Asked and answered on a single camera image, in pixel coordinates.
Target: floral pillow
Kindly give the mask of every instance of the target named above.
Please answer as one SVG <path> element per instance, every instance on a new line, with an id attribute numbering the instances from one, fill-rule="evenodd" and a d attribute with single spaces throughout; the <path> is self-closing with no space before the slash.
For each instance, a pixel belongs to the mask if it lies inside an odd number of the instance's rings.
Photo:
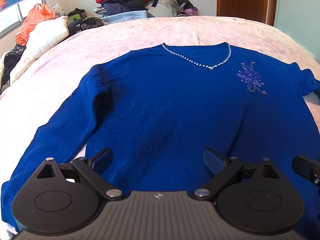
<path id="1" fill-rule="evenodd" d="M 66 14 L 66 12 L 61 8 L 61 6 L 59 4 L 56 4 L 55 6 L 53 6 L 51 8 L 51 10 L 54 12 L 54 14 L 59 18 L 61 16 L 68 16 L 68 14 Z"/>

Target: pink floral bedspread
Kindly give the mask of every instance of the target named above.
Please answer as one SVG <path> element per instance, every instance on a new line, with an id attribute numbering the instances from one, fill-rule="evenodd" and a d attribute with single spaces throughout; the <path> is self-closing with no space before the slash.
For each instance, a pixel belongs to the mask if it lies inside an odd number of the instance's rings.
<path id="1" fill-rule="evenodd" d="M 150 18 L 83 31 L 40 57 L 0 96 L 0 186 L 10 179 L 37 128 L 48 122 L 95 64 L 162 42 L 185 46 L 225 41 L 286 63 L 297 62 L 320 79 L 320 65 L 295 41 L 274 27 L 249 20 Z M 320 127 L 318 98 L 310 95 L 306 101 Z"/>

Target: beaded neckline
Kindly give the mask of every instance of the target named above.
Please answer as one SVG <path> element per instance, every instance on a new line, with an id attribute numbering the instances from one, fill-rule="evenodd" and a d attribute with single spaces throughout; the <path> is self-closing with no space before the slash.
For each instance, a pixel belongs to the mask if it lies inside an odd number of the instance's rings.
<path id="1" fill-rule="evenodd" d="M 197 65 L 197 66 L 205 67 L 205 68 L 208 68 L 208 69 L 211 69 L 211 70 L 214 69 L 214 68 L 217 67 L 217 66 L 220 66 L 220 65 L 225 64 L 225 63 L 229 60 L 229 58 L 230 58 L 230 56 L 231 56 L 231 47 L 230 47 L 230 45 L 228 44 L 229 54 L 228 54 L 227 58 L 226 58 L 224 61 L 222 61 L 222 62 L 220 62 L 220 63 L 218 63 L 218 64 L 216 64 L 216 65 L 209 66 L 209 65 L 206 65 L 206 64 L 199 64 L 199 63 L 196 62 L 196 61 L 193 61 L 193 60 L 191 60 L 191 59 L 189 59 L 189 58 L 187 58 L 187 57 L 185 57 L 185 56 L 183 56 L 183 55 L 181 55 L 181 54 L 178 54 L 178 53 L 176 53 L 176 52 L 168 49 L 164 43 L 162 43 L 161 46 L 162 46 L 162 48 L 164 48 L 167 52 L 169 52 L 169 53 L 171 53 L 171 54 L 173 54 L 173 55 L 177 55 L 178 57 L 182 57 L 183 59 L 185 59 L 185 60 L 187 60 L 187 61 L 189 61 L 189 62 L 191 62 L 191 63 L 193 63 L 193 64 L 195 64 L 195 65 Z"/>

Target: bed sheet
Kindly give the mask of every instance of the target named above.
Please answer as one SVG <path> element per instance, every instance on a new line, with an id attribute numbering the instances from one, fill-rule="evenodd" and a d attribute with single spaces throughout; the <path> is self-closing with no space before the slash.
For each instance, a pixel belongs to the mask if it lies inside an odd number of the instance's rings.
<path id="1" fill-rule="evenodd" d="M 50 49 L 0 96 L 0 186 L 10 179 L 37 128 L 48 122 L 92 66 L 162 42 L 187 46 L 225 41 L 286 63 L 297 62 L 320 80 L 320 65 L 301 46 L 276 28 L 250 20 L 149 18 L 86 30 Z M 320 128 L 319 99 L 309 95 L 305 100 Z M 2 223 L 2 234 L 4 229 L 10 227 Z"/>

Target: blue textured gripper pad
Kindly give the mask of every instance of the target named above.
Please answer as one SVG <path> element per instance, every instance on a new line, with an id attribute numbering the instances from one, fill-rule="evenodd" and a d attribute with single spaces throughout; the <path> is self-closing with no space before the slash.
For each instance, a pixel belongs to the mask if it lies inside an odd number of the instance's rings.
<path id="1" fill-rule="evenodd" d="M 212 172 L 213 175 L 217 175 L 226 167 L 224 160 L 218 158 L 209 150 L 205 149 L 203 152 L 204 165 Z"/>

